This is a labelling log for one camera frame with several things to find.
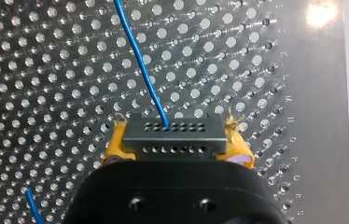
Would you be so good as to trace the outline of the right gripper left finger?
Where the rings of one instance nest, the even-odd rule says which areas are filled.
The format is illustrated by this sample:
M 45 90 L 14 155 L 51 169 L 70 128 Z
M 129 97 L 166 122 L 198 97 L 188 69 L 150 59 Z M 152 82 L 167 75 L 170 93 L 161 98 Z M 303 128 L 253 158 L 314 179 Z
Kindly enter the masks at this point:
M 136 155 L 126 152 L 123 145 L 123 138 L 126 132 L 128 120 L 121 113 L 116 114 L 114 120 L 114 131 L 105 150 L 102 165 L 108 165 L 118 161 L 135 161 Z

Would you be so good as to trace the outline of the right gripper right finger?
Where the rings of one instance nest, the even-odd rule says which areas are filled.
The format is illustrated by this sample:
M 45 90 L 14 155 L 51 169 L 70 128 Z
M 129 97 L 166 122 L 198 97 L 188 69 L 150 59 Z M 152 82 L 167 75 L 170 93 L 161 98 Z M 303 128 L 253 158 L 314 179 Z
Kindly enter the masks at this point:
M 231 112 L 231 109 L 228 109 L 228 114 L 224 121 L 224 131 L 227 137 L 227 143 L 225 151 L 216 154 L 216 159 L 218 161 L 237 163 L 248 169 L 253 169 L 255 167 L 255 156 L 240 134 L 240 131 L 242 130 L 241 123 L 243 120 L 244 116 L 236 118 Z

